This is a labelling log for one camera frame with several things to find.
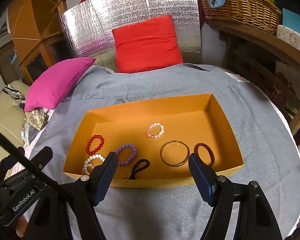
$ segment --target cardboard box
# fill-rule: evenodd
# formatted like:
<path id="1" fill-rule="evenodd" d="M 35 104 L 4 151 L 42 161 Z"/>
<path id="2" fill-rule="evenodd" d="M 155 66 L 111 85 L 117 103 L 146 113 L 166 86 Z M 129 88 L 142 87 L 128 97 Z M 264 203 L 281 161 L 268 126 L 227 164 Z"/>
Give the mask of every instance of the cardboard box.
<path id="1" fill-rule="evenodd" d="M 164 134 L 157 139 L 148 138 L 146 130 L 152 123 L 164 126 Z M 158 127 L 150 130 L 155 135 Z M 161 160 L 162 145 L 171 140 L 182 141 L 193 152 L 197 143 L 206 143 L 215 155 L 214 171 L 219 175 L 231 176 L 243 166 L 243 159 L 230 124 L 219 103 L 212 94 L 179 96 L 138 101 L 103 107 L 88 111 L 74 136 L 66 158 L 63 172 L 78 179 L 82 166 L 89 155 L 87 142 L 91 136 L 101 134 L 105 144 L 98 152 L 104 157 L 125 143 L 133 144 L 138 151 L 128 166 L 118 167 L 112 180 L 113 187 L 166 187 L 194 184 L 188 163 L 170 167 Z M 91 144 L 91 150 L 98 146 L 99 139 Z M 119 153 L 119 161 L 125 161 L 132 153 L 126 148 Z M 179 143 L 170 143 L 164 148 L 166 162 L 176 164 L 184 160 L 187 149 Z M 208 152 L 199 148 L 200 158 L 210 163 Z M 150 166 L 128 180 L 133 164 L 148 159 Z M 96 166 L 102 162 L 94 159 Z"/>

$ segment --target pink and white beaded bracelet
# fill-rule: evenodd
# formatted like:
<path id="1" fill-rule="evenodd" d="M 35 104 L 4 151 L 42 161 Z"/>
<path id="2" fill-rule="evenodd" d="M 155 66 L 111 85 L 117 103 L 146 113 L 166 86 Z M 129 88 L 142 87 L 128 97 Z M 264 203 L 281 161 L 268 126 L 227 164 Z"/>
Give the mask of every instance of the pink and white beaded bracelet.
<path id="1" fill-rule="evenodd" d="M 94 166 L 92 165 L 92 163 L 89 163 L 91 162 L 93 159 L 100 159 L 102 160 L 102 162 L 105 161 L 106 158 L 104 158 L 101 154 L 95 154 L 95 155 L 92 155 L 90 156 L 85 162 L 84 162 L 84 165 L 83 165 L 83 168 L 82 168 L 82 171 L 81 171 L 81 174 L 82 175 L 90 175 L 90 172 L 88 172 L 88 167 L 90 168 L 94 168 Z"/>
<path id="2" fill-rule="evenodd" d="M 158 127 L 160 128 L 160 132 L 159 132 L 157 135 L 151 135 L 151 134 L 150 134 L 150 130 L 151 130 L 153 127 L 155 127 L 155 126 L 158 126 Z M 163 127 L 163 125 L 159 124 L 158 122 L 155 122 L 155 123 L 151 124 L 151 125 L 149 126 L 149 128 L 147 129 L 147 131 L 146 131 L 147 137 L 148 137 L 148 138 L 153 138 L 153 139 L 159 138 L 163 133 L 164 133 L 164 127 Z"/>

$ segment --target beige sofa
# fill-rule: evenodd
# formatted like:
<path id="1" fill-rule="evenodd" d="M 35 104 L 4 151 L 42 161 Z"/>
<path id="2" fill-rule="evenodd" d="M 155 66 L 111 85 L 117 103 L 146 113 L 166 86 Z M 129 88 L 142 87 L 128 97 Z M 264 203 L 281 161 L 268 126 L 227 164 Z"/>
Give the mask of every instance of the beige sofa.
<path id="1" fill-rule="evenodd" d="M 29 86 L 22 81 L 13 81 L 10 84 L 14 89 L 19 90 L 26 97 Z M 0 93 L 0 132 L 13 143 L 16 147 L 23 146 L 21 139 L 22 123 L 26 114 L 9 95 L 4 92 Z M 8 156 L 8 153 L 0 147 L 0 160 Z"/>

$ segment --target brown bangle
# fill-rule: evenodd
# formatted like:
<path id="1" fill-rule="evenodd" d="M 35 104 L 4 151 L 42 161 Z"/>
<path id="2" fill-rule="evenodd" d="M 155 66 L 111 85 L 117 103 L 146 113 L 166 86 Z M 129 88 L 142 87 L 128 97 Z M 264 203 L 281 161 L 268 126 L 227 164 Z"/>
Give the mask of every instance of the brown bangle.
<path id="1" fill-rule="evenodd" d="M 210 163 L 207 164 L 209 167 L 212 167 L 214 165 L 214 154 L 213 154 L 213 151 L 210 149 L 210 147 L 208 145 L 206 145 L 205 143 L 198 143 L 195 145 L 193 151 L 194 153 L 198 154 L 198 149 L 199 147 L 202 146 L 202 147 L 205 147 L 210 155 Z"/>
<path id="2" fill-rule="evenodd" d="M 160 157 L 161 157 L 161 160 L 162 160 L 165 164 L 167 164 L 168 166 L 170 166 L 170 167 L 180 167 L 180 166 L 182 166 L 183 164 L 185 164 L 185 163 L 188 161 L 188 158 L 189 158 L 189 156 L 190 156 L 190 149 L 189 149 L 189 147 L 188 147 L 184 142 L 178 141 L 178 143 L 181 143 L 181 144 L 183 144 L 184 146 L 187 147 L 187 150 L 188 150 L 187 157 L 186 157 L 181 163 L 178 163 L 178 164 L 169 164 L 169 163 L 167 163 L 167 162 L 163 159 L 163 157 L 162 157 L 162 151 L 163 151 L 164 147 L 166 147 L 169 143 L 175 143 L 175 142 L 177 142 L 177 141 L 174 140 L 174 141 L 166 142 L 164 145 L 162 145 L 162 147 L 161 147 L 161 149 L 160 149 Z"/>

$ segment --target screw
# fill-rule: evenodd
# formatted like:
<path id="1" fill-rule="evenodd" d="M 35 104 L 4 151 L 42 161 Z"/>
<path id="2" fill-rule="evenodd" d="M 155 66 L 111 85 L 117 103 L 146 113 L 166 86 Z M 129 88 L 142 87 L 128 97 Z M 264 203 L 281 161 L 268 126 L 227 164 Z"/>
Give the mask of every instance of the screw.
<path id="1" fill-rule="evenodd" d="M 90 179 L 90 177 L 89 177 L 88 175 L 83 175 L 83 176 L 81 176 L 80 179 L 81 179 L 82 181 L 87 181 L 87 180 Z"/>
<path id="2" fill-rule="evenodd" d="M 256 182 L 255 180 L 253 180 L 253 181 L 251 181 L 251 185 L 252 185 L 253 187 L 258 187 L 258 186 L 259 186 L 259 183 Z"/>
<path id="3" fill-rule="evenodd" d="M 227 180 L 227 178 L 225 176 L 223 176 L 223 175 L 220 175 L 220 176 L 218 176 L 218 180 L 220 182 L 225 182 Z"/>

